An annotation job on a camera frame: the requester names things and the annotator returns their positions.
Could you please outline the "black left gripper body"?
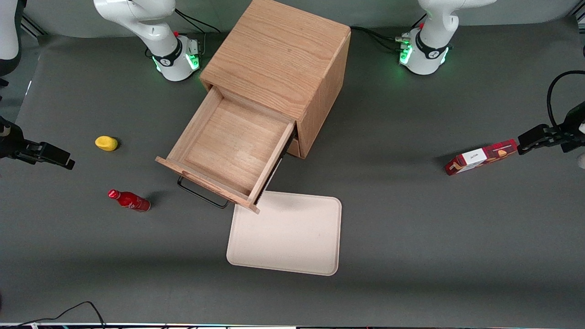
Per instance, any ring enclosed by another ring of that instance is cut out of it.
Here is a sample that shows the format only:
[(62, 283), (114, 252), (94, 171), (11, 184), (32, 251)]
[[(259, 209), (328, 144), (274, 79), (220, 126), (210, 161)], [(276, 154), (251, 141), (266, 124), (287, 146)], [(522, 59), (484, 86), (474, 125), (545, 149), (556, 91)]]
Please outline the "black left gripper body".
[(564, 153), (584, 146), (584, 122), (585, 102), (581, 102), (581, 104), (575, 106), (567, 113), (563, 121), (563, 131), (567, 139), (567, 142), (563, 144)]

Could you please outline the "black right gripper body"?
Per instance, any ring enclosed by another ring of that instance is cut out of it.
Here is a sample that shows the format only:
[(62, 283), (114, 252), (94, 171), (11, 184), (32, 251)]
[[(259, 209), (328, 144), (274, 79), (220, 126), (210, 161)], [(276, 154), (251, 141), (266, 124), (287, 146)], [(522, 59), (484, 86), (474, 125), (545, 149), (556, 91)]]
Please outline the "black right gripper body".
[(0, 117), (0, 158), (16, 159), (17, 154), (34, 154), (29, 146), (38, 146), (38, 143), (26, 140), (22, 129), (3, 117)]

